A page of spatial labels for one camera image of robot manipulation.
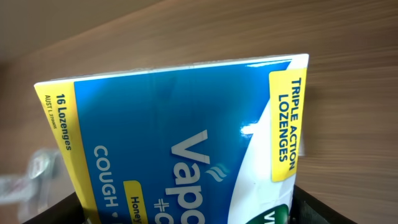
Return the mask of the clear plastic container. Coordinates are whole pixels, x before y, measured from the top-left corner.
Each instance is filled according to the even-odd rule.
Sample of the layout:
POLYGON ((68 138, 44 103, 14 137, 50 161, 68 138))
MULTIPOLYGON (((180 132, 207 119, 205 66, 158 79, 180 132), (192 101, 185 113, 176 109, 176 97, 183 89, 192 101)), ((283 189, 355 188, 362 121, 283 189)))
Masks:
POLYGON ((1 176, 1 205, 18 204, 17 217, 24 223, 74 193, 61 153, 35 152, 25 174, 1 176))

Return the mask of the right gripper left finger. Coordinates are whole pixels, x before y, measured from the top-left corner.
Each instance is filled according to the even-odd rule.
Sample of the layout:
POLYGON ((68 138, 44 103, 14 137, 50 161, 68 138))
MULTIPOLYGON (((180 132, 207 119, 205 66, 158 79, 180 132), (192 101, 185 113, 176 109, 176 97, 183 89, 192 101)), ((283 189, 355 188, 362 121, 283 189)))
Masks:
POLYGON ((76 193, 72 193, 23 224, 83 224, 85 221, 81 203, 76 193))

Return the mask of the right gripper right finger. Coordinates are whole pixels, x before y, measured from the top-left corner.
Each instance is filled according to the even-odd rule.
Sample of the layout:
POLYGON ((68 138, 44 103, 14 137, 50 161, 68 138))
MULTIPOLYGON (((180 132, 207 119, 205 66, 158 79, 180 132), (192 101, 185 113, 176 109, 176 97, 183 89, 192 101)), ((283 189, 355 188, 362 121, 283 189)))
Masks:
POLYGON ((289 224, 356 224, 356 222, 295 185, 289 224))

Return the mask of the blue VapoDrops lozenge box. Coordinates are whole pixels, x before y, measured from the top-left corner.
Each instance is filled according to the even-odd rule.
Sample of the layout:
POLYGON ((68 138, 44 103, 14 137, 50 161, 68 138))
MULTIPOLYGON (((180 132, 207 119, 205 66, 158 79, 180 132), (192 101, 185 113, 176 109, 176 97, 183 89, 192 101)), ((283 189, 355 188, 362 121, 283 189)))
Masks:
POLYGON ((287 223, 308 54, 36 83, 90 223, 287 223))

